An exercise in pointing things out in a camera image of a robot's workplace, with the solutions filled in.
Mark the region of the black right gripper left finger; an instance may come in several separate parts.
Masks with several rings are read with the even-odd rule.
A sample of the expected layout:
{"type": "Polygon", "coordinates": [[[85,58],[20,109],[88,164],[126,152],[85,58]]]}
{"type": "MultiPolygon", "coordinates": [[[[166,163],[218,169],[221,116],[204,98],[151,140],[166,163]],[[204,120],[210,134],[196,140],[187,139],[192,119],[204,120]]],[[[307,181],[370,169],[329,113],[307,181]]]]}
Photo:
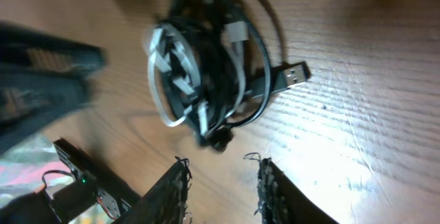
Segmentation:
{"type": "Polygon", "coordinates": [[[117,224],[182,224],[192,175],[189,159],[176,162],[154,186],[126,213],[117,224]]]}

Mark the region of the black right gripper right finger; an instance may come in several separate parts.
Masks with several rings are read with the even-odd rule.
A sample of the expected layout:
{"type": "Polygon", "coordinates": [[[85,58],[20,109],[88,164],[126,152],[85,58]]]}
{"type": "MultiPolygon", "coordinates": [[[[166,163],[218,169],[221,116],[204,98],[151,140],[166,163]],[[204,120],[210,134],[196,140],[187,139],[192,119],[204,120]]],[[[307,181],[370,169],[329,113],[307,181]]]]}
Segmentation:
{"type": "Polygon", "coordinates": [[[263,224],[336,224],[269,158],[258,163],[258,210],[263,224]]]}

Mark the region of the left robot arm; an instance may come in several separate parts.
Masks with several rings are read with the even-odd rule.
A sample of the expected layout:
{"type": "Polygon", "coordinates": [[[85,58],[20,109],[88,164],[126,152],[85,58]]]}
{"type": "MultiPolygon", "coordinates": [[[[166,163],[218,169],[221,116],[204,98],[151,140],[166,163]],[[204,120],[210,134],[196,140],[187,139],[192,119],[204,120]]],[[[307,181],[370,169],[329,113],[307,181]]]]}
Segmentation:
{"type": "Polygon", "coordinates": [[[1,22],[1,152],[89,104],[91,75],[105,65],[99,47],[1,22]],[[36,69],[31,49],[68,56],[68,70],[36,69]]]}

